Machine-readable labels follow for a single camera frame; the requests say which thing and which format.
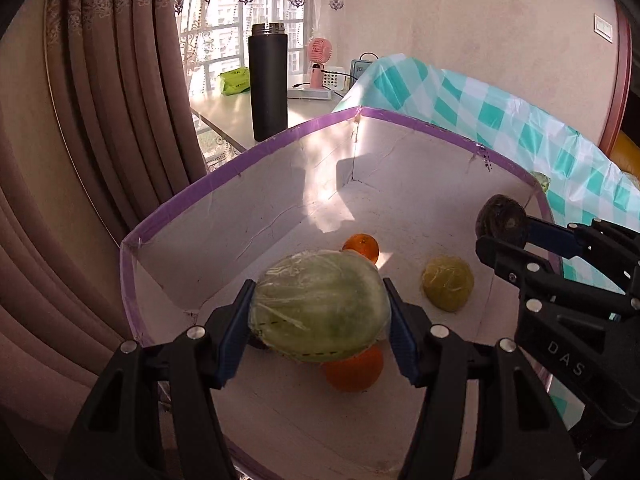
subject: handheld fan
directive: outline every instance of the handheld fan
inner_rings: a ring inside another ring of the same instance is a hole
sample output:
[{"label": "handheld fan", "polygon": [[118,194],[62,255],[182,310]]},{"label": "handheld fan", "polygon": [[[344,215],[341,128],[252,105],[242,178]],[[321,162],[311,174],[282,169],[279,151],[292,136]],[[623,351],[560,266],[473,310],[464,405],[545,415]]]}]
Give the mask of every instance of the handheld fan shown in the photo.
[{"label": "handheld fan", "polygon": [[322,69],[331,58],[332,46],[325,38],[315,38],[309,43],[307,54],[311,65],[310,88],[322,88]]}]

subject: green tissue pack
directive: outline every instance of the green tissue pack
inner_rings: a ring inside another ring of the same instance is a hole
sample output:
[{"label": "green tissue pack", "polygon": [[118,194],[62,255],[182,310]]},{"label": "green tissue pack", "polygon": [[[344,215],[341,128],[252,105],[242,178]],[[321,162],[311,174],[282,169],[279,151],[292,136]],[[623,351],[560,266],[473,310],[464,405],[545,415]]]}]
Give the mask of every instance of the green tissue pack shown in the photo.
[{"label": "green tissue pack", "polygon": [[234,95],[248,90],[251,86],[249,81],[249,69],[245,66],[229,70],[220,74],[222,93],[224,95]]}]

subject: orange fruit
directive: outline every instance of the orange fruit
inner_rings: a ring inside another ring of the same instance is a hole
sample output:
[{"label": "orange fruit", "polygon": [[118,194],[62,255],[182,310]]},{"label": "orange fruit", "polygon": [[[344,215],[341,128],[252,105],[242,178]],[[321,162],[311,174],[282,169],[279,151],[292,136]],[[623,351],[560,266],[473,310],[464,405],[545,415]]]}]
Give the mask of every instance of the orange fruit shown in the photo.
[{"label": "orange fruit", "polygon": [[326,380],[340,392],[362,392],[380,377],[384,365],[382,350],[373,345],[363,353],[343,361],[322,363]]},{"label": "orange fruit", "polygon": [[367,260],[371,260],[374,264],[378,260],[378,256],[380,256],[380,248],[378,247],[376,239],[371,235],[363,233],[353,235],[349,238],[342,246],[343,251],[347,249],[362,254],[362,256]]}]

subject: wall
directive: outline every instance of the wall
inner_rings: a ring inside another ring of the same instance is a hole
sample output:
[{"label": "wall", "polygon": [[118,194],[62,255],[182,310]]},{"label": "wall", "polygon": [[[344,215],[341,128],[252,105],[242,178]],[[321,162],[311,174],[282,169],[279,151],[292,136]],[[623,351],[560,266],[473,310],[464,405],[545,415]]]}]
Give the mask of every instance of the wall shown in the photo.
[{"label": "wall", "polygon": [[44,5],[45,0],[26,0],[0,40],[4,129],[51,232],[95,288],[122,309],[118,247],[78,180],[51,104]]},{"label": "wall", "polygon": [[[610,44],[596,13],[614,25]],[[618,56],[613,0],[345,0],[319,24],[341,66],[402,52],[535,104],[598,142]]]}]

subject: black bottle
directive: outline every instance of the black bottle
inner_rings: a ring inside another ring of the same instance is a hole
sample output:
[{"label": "black bottle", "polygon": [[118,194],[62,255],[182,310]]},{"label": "black bottle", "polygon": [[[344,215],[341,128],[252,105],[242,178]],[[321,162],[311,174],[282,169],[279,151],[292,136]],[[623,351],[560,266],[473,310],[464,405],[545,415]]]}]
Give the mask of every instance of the black bottle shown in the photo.
[{"label": "black bottle", "polygon": [[287,129],[287,35],[284,23],[257,23],[249,36],[254,139]]}]

